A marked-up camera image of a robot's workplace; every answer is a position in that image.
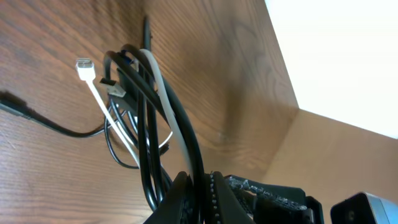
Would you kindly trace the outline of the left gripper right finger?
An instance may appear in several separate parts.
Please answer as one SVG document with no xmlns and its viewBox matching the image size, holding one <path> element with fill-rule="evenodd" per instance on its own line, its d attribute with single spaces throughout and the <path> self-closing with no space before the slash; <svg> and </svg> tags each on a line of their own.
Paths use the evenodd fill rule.
<svg viewBox="0 0 398 224">
<path fill-rule="evenodd" d="M 222 173 L 205 174 L 205 223 L 254 224 L 242 208 Z"/>
</svg>

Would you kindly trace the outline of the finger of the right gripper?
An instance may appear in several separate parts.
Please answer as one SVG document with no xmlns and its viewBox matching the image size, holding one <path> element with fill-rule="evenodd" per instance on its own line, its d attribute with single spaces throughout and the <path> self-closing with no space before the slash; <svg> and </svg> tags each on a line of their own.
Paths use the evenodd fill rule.
<svg viewBox="0 0 398 224">
<path fill-rule="evenodd" d="M 324 224 L 321 203 L 300 188 L 262 184 L 235 175 L 225 179 L 255 223 Z"/>
</svg>

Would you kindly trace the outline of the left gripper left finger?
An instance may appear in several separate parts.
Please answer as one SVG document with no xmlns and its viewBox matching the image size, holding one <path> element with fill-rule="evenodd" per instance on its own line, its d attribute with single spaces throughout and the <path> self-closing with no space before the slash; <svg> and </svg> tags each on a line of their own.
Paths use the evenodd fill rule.
<svg viewBox="0 0 398 224">
<path fill-rule="evenodd" d="M 186 172 L 181 171 L 172 182 L 166 197 L 144 224 L 178 224 L 187 215 L 186 201 L 192 192 L 192 182 Z"/>
</svg>

